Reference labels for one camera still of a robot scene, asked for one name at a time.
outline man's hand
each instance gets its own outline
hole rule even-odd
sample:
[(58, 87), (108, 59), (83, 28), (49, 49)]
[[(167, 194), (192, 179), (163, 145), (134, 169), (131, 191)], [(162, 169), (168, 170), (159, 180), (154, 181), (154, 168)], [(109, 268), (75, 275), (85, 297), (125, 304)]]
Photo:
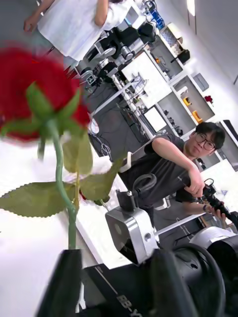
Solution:
[(205, 184), (201, 178), (199, 169), (195, 164), (188, 170), (188, 175), (191, 180), (191, 185), (189, 187), (185, 187), (185, 190), (191, 193), (194, 197), (202, 197)]
[(36, 26), (37, 22), (39, 21), (39, 15), (38, 14), (33, 14), (29, 16), (25, 21), (24, 21), (24, 31), (25, 32), (32, 32)]
[(215, 210), (211, 205), (206, 206), (206, 212), (210, 212), (213, 216), (221, 219), (222, 221), (226, 220), (226, 215), (224, 213), (221, 213), (220, 210)]

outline computer monitor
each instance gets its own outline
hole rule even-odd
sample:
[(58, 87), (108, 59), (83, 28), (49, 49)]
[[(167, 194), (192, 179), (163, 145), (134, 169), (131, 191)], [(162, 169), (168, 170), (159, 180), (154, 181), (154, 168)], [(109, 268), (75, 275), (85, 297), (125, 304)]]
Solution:
[(144, 117), (146, 118), (150, 126), (153, 128), (155, 133), (158, 133), (167, 125), (155, 106), (151, 107), (144, 114)]

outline person in white shirt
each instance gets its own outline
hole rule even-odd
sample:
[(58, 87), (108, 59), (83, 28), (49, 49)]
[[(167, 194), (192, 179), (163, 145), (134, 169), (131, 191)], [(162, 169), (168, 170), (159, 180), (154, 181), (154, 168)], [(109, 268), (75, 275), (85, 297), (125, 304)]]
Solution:
[(37, 56), (53, 51), (56, 58), (63, 60), (65, 69), (77, 66), (103, 30), (123, 22), (131, 1), (43, 0), (24, 21), (24, 31), (35, 30), (33, 47)]

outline ceiling light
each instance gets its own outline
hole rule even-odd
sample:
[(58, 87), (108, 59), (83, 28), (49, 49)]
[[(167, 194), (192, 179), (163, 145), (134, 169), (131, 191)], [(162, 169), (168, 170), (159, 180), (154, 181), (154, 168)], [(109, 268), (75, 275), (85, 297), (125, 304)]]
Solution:
[(187, 9), (191, 15), (195, 16), (195, 0), (187, 0)]

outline black hair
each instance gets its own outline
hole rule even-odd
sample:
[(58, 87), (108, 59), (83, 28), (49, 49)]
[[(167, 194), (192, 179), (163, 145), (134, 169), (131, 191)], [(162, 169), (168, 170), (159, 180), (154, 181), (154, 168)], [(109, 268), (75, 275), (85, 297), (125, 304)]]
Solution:
[(112, 3), (122, 3), (124, 0), (109, 0)]
[(222, 147), (226, 137), (224, 130), (213, 122), (200, 123), (197, 125), (195, 132), (202, 134), (212, 133), (212, 142), (214, 142), (217, 150)]

